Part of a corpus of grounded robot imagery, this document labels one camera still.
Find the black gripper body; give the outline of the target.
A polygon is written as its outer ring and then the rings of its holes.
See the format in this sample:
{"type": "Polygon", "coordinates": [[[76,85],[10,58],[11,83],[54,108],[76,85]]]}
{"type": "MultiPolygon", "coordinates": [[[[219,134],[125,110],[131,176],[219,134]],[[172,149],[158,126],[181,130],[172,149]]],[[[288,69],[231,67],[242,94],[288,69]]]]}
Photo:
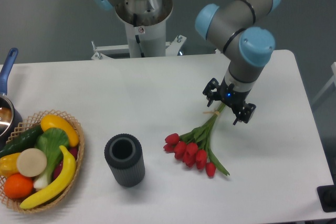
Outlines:
{"type": "Polygon", "coordinates": [[[235,82],[235,79],[230,81],[228,78],[224,78],[217,89],[220,100],[230,107],[234,113],[251,110],[251,105],[246,103],[251,88],[250,86],[246,88],[244,85],[242,82],[235,82]]]}

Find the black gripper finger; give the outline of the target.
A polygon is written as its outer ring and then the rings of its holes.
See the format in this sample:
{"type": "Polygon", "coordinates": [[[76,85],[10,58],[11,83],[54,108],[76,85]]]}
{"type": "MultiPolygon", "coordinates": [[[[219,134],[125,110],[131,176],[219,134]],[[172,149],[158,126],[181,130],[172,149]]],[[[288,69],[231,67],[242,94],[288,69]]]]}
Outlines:
{"type": "Polygon", "coordinates": [[[256,105],[252,103],[243,102],[242,104],[235,104],[232,106],[232,111],[236,116],[236,119],[233,122],[233,125],[236,125],[237,122],[248,123],[252,118],[256,105]]]}
{"type": "Polygon", "coordinates": [[[207,98],[207,107],[210,107],[214,101],[220,100],[220,85],[215,78],[212,78],[205,86],[203,95],[207,98]]]}

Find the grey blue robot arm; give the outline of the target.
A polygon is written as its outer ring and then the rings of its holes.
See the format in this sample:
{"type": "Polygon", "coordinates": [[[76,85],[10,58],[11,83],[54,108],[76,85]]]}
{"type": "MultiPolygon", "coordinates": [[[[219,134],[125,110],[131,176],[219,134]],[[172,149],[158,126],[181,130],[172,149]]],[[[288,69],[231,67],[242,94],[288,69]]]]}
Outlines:
{"type": "MultiPolygon", "coordinates": [[[[124,23],[132,58],[166,56],[166,20],[172,0],[94,0],[104,10],[115,10],[124,23]]],[[[212,79],[203,94],[209,102],[230,107],[237,122],[247,123],[255,105],[246,98],[275,49],[273,35],[255,22],[272,12],[281,0],[233,0],[225,8],[205,6],[195,29],[229,60],[222,82],[212,79]]]]}

